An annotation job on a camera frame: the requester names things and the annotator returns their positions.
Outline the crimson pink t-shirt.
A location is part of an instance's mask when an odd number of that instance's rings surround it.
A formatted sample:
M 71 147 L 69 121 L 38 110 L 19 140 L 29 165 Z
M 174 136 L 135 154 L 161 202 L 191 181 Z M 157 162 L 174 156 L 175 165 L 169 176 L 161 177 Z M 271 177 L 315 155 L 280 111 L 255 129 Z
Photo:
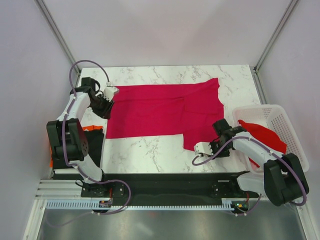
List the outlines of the crimson pink t-shirt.
M 106 138 L 183 136 L 183 148 L 194 150 L 199 142 L 218 136 L 213 123 L 224 118 L 219 80 L 190 84 L 119 86 Z

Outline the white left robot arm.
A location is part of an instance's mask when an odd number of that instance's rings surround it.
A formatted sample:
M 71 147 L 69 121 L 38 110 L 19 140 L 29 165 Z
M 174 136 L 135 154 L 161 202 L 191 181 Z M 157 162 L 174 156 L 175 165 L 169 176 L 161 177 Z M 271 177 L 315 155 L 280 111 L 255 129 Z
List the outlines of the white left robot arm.
M 69 101 L 62 114 L 46 124 L 52 168 L 66 170 L 73 168 L 86 183 L 93 183 L 92 191 L 99 197 L 110 191 L 108 182 L 102 180 L 103 170 L 97 166 L 89 155 L 89 142 L 81 125 L 86 109 L 91 108 L 98 117 L 109 120 L 114 105 L 114 96 L 119 89 L 106 86 L 96 89 L 100 84 L 91 77 L 81 79 L 81 86 L 72 87 Z

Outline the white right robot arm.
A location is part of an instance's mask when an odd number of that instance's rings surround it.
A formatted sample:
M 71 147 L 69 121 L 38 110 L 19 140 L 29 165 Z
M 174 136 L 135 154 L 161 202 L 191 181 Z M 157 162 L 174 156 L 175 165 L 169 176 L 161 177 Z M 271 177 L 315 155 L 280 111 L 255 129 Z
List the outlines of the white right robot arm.
M 231 127 L 225 119 L 216 121 L 212 127 L 218 136 L 210 144 L 214 158 L 227 157 L 230 150 L 236 150 L 262 170 L 237 174 L 229 184 L 233 196 L 250 191 L 266 195 L 278 207 L 286 203 L 306 204 L 309 186 L 300 160 L 293 153 L 285 153 L 285 144 L 273 131 L 252 123 Z

